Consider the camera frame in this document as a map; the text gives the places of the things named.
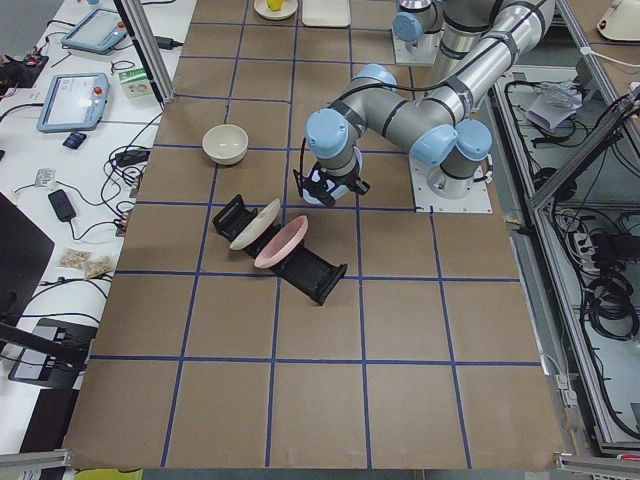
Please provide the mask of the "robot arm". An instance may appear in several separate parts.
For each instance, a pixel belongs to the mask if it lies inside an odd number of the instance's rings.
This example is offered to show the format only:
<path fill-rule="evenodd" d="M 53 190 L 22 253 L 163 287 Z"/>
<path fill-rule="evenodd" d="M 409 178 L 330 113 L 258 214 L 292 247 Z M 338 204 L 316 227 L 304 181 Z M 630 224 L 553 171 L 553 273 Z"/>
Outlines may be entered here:
<path fill-rule="evenodd" d="M 430 166 L 453 150 L 459 124 L 519 57 L 548 31 L 552 1 L 446 1 L 443 35 L 431 85 L 422 100 L 399 95 L 393 75 L 366 65 L 346 91 L 314 112 L 305 125 L 304 146 L 317 161 L 308 174 L 295 170 L 299 195 L 332 206 L 345 193 L 364 195 L 358 140 L 367 130 Z"/>
<path fill-rule="evenodd" d="M 392 32 L 406 46 L 417 47 L 426 37 L 434 38 L 443 26 L 445 1 L 402 0 L 392 21 Z"/>

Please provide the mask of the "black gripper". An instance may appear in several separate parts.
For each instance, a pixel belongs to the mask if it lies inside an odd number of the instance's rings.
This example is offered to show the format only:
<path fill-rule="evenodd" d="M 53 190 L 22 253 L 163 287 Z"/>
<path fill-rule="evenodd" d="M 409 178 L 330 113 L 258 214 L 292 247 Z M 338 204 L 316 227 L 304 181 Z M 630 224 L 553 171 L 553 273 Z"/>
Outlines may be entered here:
<path fill-rule="evenodd" d="M 308 176 L 299 174 L 299 193 L 312 205 L 334 206 L 348 192 L 357 195 L 368 193 L 370 185 L 359 176 L 359 168 L 342 176 L 331 175 L 314 167 Z"/>

